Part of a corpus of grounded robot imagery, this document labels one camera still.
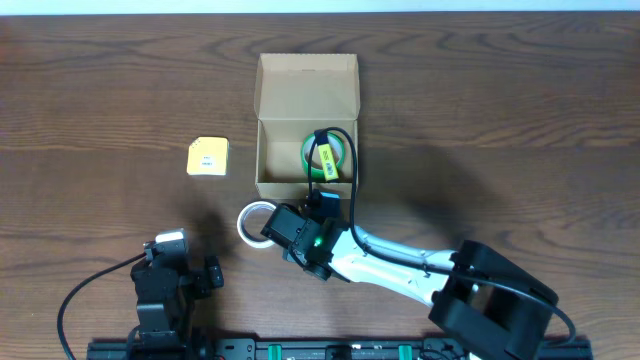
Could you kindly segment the white tape roll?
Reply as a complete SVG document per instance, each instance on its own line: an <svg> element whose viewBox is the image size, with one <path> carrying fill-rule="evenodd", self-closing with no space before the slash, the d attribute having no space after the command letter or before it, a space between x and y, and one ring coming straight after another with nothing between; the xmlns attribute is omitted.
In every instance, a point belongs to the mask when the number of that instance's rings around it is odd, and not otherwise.
<svg viewBox="0 0 640 360"><path fill-rule="evenodd" d="M268 210L274 212L276 209L276 205L274 203L268 201L255 201L246 205L239 213L236 221L236 228L238 235L243 240L243 242L255 249L266 249L274 245L274 242L270 239L264 238L259 240L256 237L253 237L246 228L246 220L250 214L257 210Z"/></svg>

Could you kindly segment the green tape roll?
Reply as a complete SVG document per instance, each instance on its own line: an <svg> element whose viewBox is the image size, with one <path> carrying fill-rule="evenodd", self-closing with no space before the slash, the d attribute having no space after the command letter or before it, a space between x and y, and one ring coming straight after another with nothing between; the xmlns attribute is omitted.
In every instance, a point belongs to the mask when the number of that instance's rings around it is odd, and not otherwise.
<svg viewBox="0 0 640 360"><path fill-rule="evenodd" d="M334 134L327 134L316 142L311 151L315 135L307 136L302 144L300 155L302 170L310 173L314 180L337 181L344 162L345 147L343 141Z"/></svg>

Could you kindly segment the yellow blue highlighter pen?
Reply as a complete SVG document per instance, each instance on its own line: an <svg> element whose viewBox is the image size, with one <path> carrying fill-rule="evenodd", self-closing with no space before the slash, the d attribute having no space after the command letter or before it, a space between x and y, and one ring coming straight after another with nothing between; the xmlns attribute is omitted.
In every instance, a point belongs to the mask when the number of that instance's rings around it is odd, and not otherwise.
<svg viewBox="0 0 640 360"><path fill-rule="evenodd" d="M326 130L317 130L314 135L313 148L318 150L324 178L327 182L335 182L338 180L339 174L334 152L341 156L341 141Z"/></svg>

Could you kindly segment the yellow sticky note pad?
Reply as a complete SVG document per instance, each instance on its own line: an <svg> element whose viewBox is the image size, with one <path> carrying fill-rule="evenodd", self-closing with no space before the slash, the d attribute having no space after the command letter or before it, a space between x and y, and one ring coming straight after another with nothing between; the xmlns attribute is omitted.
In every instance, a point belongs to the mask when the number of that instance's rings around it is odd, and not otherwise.
<svg viewBox="0 0 640 360"><path fill-rule="evenodd" d="M225 137L196 138L189 146L186 172L191 176L225 176L229 141Z"/></svg>

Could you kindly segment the brown cardboard box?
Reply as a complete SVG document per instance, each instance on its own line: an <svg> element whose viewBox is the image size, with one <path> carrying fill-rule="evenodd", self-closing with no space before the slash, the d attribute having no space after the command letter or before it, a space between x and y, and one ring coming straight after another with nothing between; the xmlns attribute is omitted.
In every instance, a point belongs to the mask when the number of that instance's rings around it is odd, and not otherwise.
<svg viewBox="0 0 640 360"><path fill-rule="evenodd" d="M339 127L358 142L359 64L355 54L263 53L254 110L258 118L255 185L264 199L303 199L307 138Z"/></svg>

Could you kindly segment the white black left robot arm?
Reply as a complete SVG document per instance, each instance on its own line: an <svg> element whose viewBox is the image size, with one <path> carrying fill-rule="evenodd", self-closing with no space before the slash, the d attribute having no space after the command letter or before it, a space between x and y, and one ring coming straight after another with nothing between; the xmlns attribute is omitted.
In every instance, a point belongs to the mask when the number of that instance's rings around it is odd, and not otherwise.
<svg viewBox="0 0 640 360"><path fill-rule="evenodd" d="M213 346L193 326L195 303L224 285L218 259L189 267L185 240L152 241L130 271L139 325L127 340L128 359L212 359Z"/></svg>

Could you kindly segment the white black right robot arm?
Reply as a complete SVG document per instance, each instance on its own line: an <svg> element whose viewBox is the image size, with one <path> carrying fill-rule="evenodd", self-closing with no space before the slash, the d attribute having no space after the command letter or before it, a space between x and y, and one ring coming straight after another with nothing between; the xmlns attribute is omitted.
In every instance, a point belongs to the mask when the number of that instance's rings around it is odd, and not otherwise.
<svg viewBox="0 0 640 360"><path fill-rule="evenodd" d="M557 308L553 290L475 241L420 249L287 204L275 208L261 233L322 280L373 284L428 306L430 320L481 359L535 358Z"/></svg>

